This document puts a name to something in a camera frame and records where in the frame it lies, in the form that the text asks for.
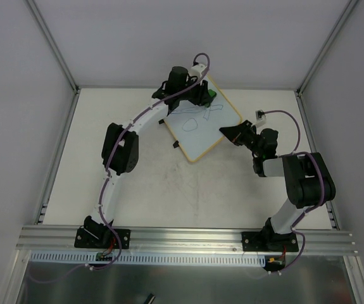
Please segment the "white board with yellow frame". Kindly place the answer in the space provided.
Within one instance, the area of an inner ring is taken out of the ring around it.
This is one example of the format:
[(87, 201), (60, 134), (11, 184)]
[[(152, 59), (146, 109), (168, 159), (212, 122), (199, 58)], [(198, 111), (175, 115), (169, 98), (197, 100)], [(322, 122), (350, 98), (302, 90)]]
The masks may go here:
[(164, 119), (179, 148), (191, 163), (198, 161), (222, 139), (222, 127), (239, 125), (242, 116), (227, 99), (211, 77), (206, 77), (208, 87), (217, 95), (208, 106), (196, 106), (181, 101), (179, 107)]

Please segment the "green whiteboard eraser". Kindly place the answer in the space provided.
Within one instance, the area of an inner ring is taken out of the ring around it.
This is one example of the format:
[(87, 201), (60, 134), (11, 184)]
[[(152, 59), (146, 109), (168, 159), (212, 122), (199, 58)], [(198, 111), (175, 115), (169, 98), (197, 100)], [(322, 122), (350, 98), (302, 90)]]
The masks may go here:
[(206, 97), (206, 103), (204, 104), (204, 106), (209, 108), (211, 103), (213, 102), (213, 100), (216, 98), (216, 96), (217, 96), (217, 93), (214, 90), (209, 89), (208, 96)]

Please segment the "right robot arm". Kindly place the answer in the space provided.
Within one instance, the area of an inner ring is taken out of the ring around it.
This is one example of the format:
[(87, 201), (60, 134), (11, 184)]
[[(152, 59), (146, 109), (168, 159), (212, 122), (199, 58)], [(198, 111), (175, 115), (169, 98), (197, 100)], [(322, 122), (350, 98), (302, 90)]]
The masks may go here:
[(297, 252), (296, 226), (307, 214), (335, 198), (336, 187), (320, 153), (277, 155), (279, 133), (261, 132), (249, 121), (222, 127), (220, 132), (234, 145), (245, 146), (253, 156), (253, 169), (263, 178), (284, 179), (287, 199), (258, 232), (242, 232), (244, 251)]

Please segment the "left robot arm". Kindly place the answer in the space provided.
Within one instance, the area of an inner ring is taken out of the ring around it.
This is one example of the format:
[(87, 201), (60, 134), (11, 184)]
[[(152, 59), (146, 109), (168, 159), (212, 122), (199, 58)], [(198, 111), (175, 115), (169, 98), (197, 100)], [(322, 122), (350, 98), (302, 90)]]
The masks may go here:
[(104, 247), (115, 238), (111, 228), (114, 207), (122, 179), (135, 169), (139, 160), (139, 135), (151, 123), (169, 116), (181, 101), (189, 101), (194, 106), (210, 104), (213, 96), (208, 93), (208, 81), (204, 79), (209, 67), (196, 61), (189, 70), (173, 67), (142, 113), (127, 123), (108, 126), (101, 152), (106, 177), (98, 203), (79, 229), (85, 236), (77, 239), (93, 247)]

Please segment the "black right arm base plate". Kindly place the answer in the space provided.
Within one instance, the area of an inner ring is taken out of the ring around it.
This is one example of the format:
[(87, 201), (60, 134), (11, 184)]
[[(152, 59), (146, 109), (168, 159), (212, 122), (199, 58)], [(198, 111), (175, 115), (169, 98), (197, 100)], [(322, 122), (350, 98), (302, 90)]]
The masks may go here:
[(294, 233), (275, 234), (270, 236), (261, 231), (241, 232), (243, 251), (262, 251), (262, 252), (289, 252), (299, 251), (298, 241)]

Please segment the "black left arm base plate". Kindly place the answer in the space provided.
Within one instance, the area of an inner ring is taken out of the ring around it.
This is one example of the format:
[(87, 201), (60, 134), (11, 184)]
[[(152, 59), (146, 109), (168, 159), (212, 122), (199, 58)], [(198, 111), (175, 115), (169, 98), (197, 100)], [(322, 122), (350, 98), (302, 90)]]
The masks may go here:
[(114, 249), (119, 249), (120, 246), (123, 250), (129, 249), (131, 230), (129, 229), (115, 229), (120, 240), (107, 227), (91, 232), (85, 227), (81, 226), (77, 229), (75, 236), (74, 247), (83, 249), (108, 249), (113, 246)]

